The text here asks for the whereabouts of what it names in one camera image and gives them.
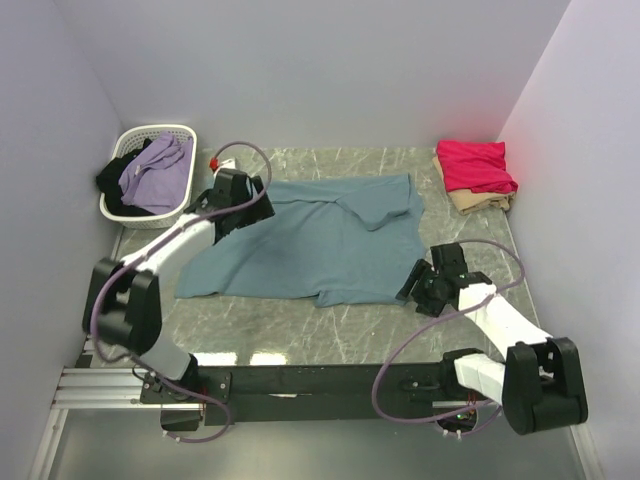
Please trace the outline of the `teal blue t shirt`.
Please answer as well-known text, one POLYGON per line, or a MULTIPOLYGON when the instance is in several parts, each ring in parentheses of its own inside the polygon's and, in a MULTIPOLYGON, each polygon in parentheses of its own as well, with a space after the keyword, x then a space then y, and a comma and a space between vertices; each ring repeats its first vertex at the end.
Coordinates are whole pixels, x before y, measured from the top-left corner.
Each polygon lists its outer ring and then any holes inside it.
POLYGON ((318 307, 394 304, 426 248, 411 176, 274 181, 274 216, 199 253, 175 295, 311 298, 318 307))

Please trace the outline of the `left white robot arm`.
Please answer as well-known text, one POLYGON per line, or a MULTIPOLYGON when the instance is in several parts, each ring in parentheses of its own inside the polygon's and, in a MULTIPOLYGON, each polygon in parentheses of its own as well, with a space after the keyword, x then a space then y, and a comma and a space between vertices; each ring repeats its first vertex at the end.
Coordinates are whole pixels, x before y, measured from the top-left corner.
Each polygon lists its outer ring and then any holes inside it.
POLYGON ((221 168, 213 186, 163 234, 129 257, 100 260, 91 275, 83 330, 164 378, 176 401, 193 399, 200 388, 198 362, 162 334, 162 281, 232 231, 272 217, 268 185, 259 176, 221 168))

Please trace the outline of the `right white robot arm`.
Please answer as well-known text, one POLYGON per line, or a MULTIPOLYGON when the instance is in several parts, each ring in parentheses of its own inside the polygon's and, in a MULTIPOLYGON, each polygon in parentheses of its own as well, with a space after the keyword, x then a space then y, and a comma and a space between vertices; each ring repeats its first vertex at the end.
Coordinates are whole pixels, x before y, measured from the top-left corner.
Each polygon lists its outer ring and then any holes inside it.
POLYGON ((415 262, 396 297, 415 302, 418 313, 432 318, 446 307, 462 312, 502 357, 495 361, 477 349, 447 352, 434 390, 452 399, 476 392, 496 402, 520 435, 587 420, 577 346, 535 326, 486 274, 471 271, 461 244, 432 247, 431 258, 415 262))

